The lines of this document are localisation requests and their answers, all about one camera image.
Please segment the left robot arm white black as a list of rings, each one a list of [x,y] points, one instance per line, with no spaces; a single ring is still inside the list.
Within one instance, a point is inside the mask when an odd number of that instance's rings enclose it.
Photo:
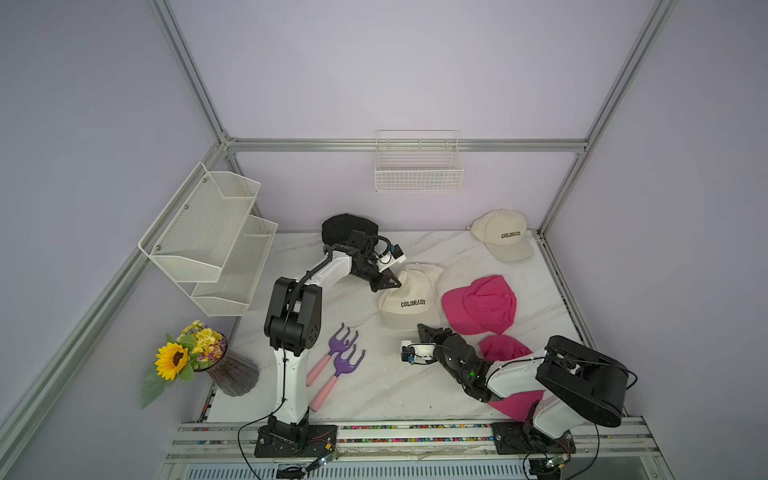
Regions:
[[[298,426],[309,412],[306,394],[307,351],[321,332],[323,293],[354,276],[373,292],[401,282],[392,268],[405,260],[401,247],[381,235],[353,230],[348,239],[323,247],[324,257],[300,278],[279,278],[273,287],[264,325],[277,364],[277,396],[270,418]]]

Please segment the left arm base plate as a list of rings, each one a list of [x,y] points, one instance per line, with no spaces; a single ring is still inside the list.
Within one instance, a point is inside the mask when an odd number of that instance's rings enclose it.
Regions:
[[[315,458],[336,444],[338,426],[311,424],[307,417],[299,423],[285,423],[270,416],[258,430],[254,448],[256,458]]]

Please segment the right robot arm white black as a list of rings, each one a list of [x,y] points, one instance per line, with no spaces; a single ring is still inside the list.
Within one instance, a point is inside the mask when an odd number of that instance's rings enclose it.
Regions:
[[[418,326],[419,340],[401,342],[401,360],[441,365],[463,392],[482,403],[542,391],[526,424],[551,439],[582,423],[616,428],[636,376],[621,362],[561,335],[542,349],[506,362],[480,358],[449,328]]]

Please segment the cream Colorado cap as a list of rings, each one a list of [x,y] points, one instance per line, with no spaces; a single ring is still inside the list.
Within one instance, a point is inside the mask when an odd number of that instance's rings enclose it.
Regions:
[[[515,262],[534,255],[526,239],[527,220],[514,210],[499,209],[486,213],[470,226],[470,233],[482,242],[499,261]]]
[[[386,290],[378,299],[383,325],[395,331],[415,331],[419,324],[438,327],[437,284],[444,269],[438,265],[406,265],[397,275],[401,286]]]

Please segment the black cap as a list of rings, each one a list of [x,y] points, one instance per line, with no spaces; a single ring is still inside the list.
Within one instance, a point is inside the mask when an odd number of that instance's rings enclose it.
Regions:
[[[325,245],[345,243],[353,231],[373,236],[379,232],[377,223],[349,213],[338,214],[325,220],[321,226],[321,239]]]

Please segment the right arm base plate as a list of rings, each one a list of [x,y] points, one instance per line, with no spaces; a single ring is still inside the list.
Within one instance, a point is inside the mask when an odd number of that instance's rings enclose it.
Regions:
[[[492,440],[499,455],[512,454],[573,454],[575,445],[566,432],[557,439],[536,430],[532,425],[519,421],[491,423]]]

